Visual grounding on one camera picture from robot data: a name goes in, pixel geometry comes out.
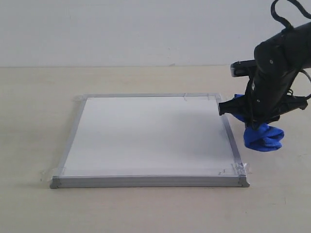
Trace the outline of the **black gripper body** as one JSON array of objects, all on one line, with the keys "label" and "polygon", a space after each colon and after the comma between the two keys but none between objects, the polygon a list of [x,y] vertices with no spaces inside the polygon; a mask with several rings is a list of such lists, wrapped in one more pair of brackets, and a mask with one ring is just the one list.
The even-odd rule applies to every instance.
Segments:
[{"label": "black gripper body", "polygon": [[252,77],[247,83],[245,98],[249,116],[246,126],[257,129],[263,123],[279,121],[292,80],[286,77]]}]

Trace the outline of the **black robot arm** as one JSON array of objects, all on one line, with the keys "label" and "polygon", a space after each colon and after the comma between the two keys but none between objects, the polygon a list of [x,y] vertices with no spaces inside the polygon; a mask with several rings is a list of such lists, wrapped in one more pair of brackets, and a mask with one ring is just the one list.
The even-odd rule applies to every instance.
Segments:
[{"label": "black robot arm", "polygon": [[285,113],[304,110],[310,96],[295,96],[291,87],[297,75],[310,67],[310,23],[283,30],[257,45],[253,60],[231,64],[232,77],[247,76],[249,81],[242,96],[219,103],[219,114],[240,115],[256,129]]}]

